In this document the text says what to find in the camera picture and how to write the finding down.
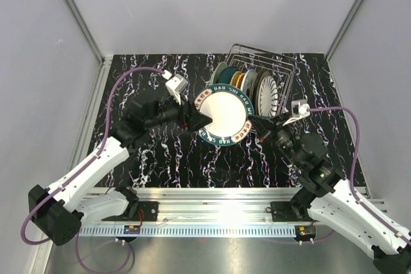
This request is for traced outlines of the teal square plate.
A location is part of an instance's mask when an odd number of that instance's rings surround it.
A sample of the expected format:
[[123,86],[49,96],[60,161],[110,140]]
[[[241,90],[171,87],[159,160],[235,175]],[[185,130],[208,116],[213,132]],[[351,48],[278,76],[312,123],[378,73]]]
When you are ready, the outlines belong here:
[[237,68],[236,67],[227,67],[226,69],[224,69],[219,77],[218,77],[218,83],[221,84],[230,84],[231,83],[231,79],[234,76],[234,74],[237,72]]

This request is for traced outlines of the white blue striped plate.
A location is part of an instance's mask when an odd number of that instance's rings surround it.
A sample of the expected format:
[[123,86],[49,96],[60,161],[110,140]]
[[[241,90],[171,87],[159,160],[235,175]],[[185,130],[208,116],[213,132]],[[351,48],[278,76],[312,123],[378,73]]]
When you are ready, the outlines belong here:
[[258,115],[264,117],[274,117],[278,108],[277,85],[272,76],[261,79],[257,90]]

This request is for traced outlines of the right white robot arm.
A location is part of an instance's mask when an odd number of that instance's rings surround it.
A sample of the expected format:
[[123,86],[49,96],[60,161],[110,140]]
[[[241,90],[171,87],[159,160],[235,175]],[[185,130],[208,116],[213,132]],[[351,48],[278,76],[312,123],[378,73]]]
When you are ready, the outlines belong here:
[[290,200],[292,216],[322,223],[364,251],[380,273],[410,273],[410,230],[351,187],[327,158],[316,133],[297,135],[283,116],[248,118],[260,142],[274,145],[301,175]]

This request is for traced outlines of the orange woven basket plate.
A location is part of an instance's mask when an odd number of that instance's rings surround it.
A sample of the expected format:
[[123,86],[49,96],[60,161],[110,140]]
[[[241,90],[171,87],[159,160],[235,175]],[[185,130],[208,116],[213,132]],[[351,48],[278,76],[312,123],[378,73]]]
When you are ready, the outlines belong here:
[[236,87],[237,87],[238,89],[241,89],[241,85],[242,85],[242,83],[243,83],[244,76],[245,76],[245,73],[241,73],[241,74],[239,75],[238,79],[237,79]]

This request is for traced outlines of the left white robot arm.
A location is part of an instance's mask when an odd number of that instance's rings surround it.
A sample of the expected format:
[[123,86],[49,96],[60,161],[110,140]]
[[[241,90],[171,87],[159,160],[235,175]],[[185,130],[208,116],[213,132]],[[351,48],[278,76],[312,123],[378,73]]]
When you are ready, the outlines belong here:
[[133,220],[138,213],[138,197],[131,189],[116,189],[90,207],[81,201],[89,189],[143,144],[152,128],[175,123],[193,133],[212,121],[190,101],[177,103],[168,98],[164,103],[141,104],[133,100],[94,152],[47,188],[36,185],[29,191],[30,212],[25,222],[34,223],[49,241],[62,246],[70,242],[87,221],[110,216]]

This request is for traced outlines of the yellow woven pattern plate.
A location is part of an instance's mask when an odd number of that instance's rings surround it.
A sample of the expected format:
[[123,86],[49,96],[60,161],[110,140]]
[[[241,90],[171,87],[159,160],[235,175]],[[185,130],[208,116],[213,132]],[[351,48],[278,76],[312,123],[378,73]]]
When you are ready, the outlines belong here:
[[241,72],[240,72],[240,71],[236,71],[236,72],[234,73],[234,75],[232,76],[231,80],[230,80],[230,85],[232,85],[233,87],[236,87],[238,78],[239,78],[240,76],[241,76]]

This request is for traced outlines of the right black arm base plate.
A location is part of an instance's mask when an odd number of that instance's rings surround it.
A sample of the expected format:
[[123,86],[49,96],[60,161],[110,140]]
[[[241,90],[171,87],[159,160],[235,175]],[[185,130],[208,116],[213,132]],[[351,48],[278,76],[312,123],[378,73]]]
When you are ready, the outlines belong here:
[[298,217],[292,210],[290,201],[272,201],[270,203],[270,213],[273,222],[292,222],[298,220]]

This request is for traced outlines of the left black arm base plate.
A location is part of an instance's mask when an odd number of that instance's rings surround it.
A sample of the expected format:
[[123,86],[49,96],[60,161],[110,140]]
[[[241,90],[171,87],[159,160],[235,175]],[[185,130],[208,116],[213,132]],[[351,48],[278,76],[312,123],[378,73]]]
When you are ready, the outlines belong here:
[[157,201],[140,201],[137,206],[135,219],[140,218],[143,221],[156,222],[159,214],[159,202]]

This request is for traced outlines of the grey reindeer pattern plate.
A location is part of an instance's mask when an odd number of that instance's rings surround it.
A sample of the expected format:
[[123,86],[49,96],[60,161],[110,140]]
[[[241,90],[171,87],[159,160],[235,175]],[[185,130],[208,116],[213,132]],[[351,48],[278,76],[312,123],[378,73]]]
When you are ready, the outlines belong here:
[[255,89],[254,89],[254,93],[257,94],[258,89],[259,89],[259,85],[262,81],[263,78],[270,76],[270,71],[269,70],[261,70],[260,72],[258,72],[258,76],[257,76],[257,80],[256,80],[256,84],[255,84]]

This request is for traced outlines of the mint green flower plate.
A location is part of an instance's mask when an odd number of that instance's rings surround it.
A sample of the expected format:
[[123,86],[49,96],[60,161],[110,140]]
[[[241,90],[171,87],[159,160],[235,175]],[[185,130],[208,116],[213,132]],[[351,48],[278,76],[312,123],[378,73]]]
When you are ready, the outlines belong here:
[[213,85],[216,84],[218,81],[218,77],[221,74],[221,72],[223,70],[225,70],[227,68],[227,63],[226,62],[220,62],[216,69],[214,70],[213,74],[211,75],[210,81],[209,81],[209,85]]

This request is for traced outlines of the dark blue glazed plate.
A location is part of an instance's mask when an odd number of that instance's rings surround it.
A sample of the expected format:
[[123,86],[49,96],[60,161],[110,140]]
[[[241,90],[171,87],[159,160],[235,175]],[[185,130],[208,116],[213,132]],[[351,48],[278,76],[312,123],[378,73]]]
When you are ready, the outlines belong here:
[[256,79],[252,85],[251,92],[250,92],[250,98],[251,98],[251,102],[252,102],[252,106],[254,107],[254,110],[256,110],[256,92],[257,92],[257,88],[259,84],[259,79],[262,74],[263,74],[263,71],[258,72]]

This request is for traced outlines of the white watermelon pattern plate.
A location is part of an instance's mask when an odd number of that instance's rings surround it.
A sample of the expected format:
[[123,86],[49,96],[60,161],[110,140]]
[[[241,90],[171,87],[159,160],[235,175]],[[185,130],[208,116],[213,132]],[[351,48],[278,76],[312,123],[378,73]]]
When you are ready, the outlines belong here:
[[251,69],[251,70],[248,70],[243,76],[243,79],[240,85],[240,90],[247,97],[250,97],[250,93],[254,85],[254,82],[257,78],[257,75],[258,75],[257,72],[254,69]]

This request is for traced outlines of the white green rimmed lettered plate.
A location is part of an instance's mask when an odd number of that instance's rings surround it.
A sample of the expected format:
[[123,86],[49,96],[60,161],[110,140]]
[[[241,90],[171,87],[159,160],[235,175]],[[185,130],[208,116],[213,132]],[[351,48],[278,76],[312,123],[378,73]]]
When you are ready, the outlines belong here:
[[197,110],[212,119],[198,130],[199,136],[213,146],[233,146],[250,133],[248,116],[254,115],[250,98],[240,89],[228,84],[204,88],[194,100]]

